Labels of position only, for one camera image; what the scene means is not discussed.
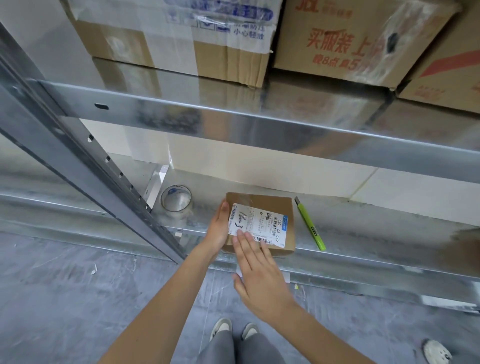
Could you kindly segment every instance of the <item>white wall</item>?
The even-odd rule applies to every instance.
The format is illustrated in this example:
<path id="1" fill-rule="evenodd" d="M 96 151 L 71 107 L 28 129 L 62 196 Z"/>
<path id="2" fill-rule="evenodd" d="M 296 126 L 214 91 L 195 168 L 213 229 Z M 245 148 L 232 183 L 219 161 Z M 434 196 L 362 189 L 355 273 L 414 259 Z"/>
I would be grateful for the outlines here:
<path id="1" fill-rule="evenodd" d="M 375 206 L 480 226 L 480 184 L 84 121 L 107 152 L 236 182 L 347 197 Z"/>

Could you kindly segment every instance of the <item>sneaker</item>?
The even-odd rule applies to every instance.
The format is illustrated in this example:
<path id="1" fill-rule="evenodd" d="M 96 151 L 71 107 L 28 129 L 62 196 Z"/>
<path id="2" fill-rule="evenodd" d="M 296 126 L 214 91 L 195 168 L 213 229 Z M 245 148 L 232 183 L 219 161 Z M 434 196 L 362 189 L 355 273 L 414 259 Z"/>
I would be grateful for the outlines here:
<path id="1" fill-rule="evenodd" d="M 247 326 L 245 326 L 245 329 L 243 330 L 243 333 L 241 335 L 241 339 L 246 340 L 250 336 L 259 334 L 259 333 L 260 333 L 260 330 L 258 329 L 258 326 L 250 322 L 247 324 Z"/>
<path id="2" fill-rule="evenodd" d="M 215 326 L 213 326 L 212 333 L 210 334 L 210 341 L 213 339 L 213 336 L 215 336 L 218 332 L 220 331 L 230 331 L 232 332 L 232 322 L 228 318 L 221 318 L 219 319 Z"/>

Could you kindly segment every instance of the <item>hand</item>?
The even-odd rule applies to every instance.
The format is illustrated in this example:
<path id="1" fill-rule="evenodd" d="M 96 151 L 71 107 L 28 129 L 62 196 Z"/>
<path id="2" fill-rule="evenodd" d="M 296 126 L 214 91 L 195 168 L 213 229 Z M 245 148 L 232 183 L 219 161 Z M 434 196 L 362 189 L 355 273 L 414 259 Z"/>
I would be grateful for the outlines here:
<path id="1" fill-rule="evenodd" d="M 268 250 L 266 243 L 262 249 L 249 232 L 237 231 L 233 237 L 233 248 L 243 275 L 233 275 L 233 286 L 245 306 L 259 319 L 271 326 L 283 315 L 288 315 L 298 304 L 288 290 L 282 272 Z"/>
<path id="2" fill-rule="evenodd" d="M 223 199 L 210 221 L 207 234 L 201 243 L 211 251 L 212 261 L 215 260 L 220 248 L 227 240 L 229 215 L 230 206 L 228 205 L 228 202 Z"/>

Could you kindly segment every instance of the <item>barcode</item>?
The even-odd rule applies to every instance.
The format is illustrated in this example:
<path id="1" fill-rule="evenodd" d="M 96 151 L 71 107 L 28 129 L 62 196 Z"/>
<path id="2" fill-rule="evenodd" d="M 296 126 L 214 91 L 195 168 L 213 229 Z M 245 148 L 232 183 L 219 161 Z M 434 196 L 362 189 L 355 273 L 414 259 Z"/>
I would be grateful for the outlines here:
<path id="1" fill-rule="evenodd" d="M 259 236 L 255 236 L 254 239 L 255 239 L 256 241 L 258 241 L 258 242 L 264 242 L 264 243 L 266 243 L 266 244 L 271 244 L 271 243 L 272 243 L 271 240 L 269 240 L 269 239 L 264 239 L 264 238 L 261 238 L 261 237 L 259 237 Z"/>
<path id="2" fill-rule="evenodd" d="M 276 234 L 276 226 L 278 224 L 278 218 L 273 219 L 273 225 L 272 225 L 272 236 L 275 236 Z"/>

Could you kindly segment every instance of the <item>forearm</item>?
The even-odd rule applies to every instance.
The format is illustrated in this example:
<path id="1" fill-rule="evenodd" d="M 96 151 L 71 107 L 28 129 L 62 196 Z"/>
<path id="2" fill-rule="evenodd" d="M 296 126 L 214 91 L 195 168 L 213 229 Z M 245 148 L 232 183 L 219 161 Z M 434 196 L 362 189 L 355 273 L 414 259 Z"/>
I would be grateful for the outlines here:
<path id="1" fill-rule="evenodd" d="M 213 253 L 200 243 L 99 363 L 170 363 Z"/>
<path id="2" fill-rule="evenodd" d="M 339 339 L 312 315 L 293 305 L 272 327 L 313 364 L 372 364 L 369 358 Z"/>

